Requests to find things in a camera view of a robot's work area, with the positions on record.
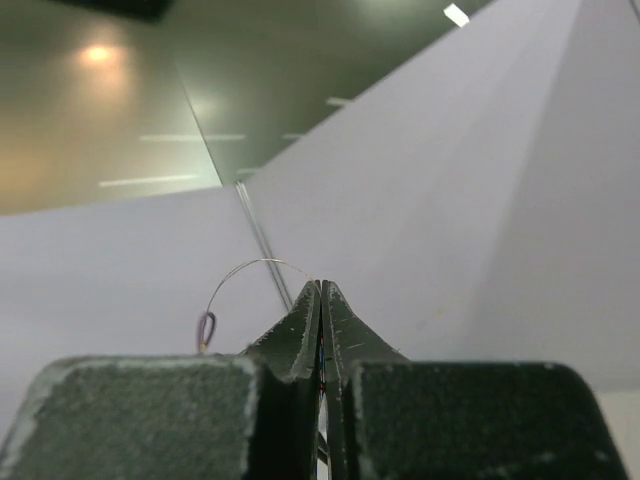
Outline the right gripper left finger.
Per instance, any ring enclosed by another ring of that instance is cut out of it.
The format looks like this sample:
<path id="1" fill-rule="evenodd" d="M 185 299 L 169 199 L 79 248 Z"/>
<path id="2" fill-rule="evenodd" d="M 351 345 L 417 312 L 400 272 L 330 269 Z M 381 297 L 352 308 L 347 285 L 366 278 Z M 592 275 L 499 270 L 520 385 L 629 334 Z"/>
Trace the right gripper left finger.
<path id="1" fill-rule="evenodd" d="M 1 446 L 5 479 L 312 479 L 319 286 L 239 354 L 85 356 L 43 368 Z"/>

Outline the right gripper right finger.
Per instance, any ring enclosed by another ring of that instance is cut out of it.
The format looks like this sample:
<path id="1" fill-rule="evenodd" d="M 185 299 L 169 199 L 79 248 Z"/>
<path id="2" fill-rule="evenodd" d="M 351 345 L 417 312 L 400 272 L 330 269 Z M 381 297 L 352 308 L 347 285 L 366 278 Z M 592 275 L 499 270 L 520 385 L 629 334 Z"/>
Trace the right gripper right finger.
<path id="1" fill-rule="evenodd" d="M 625 479 L 590 386 L 551 362 L 411 361 L 322 284 L 333 479 Z"/>

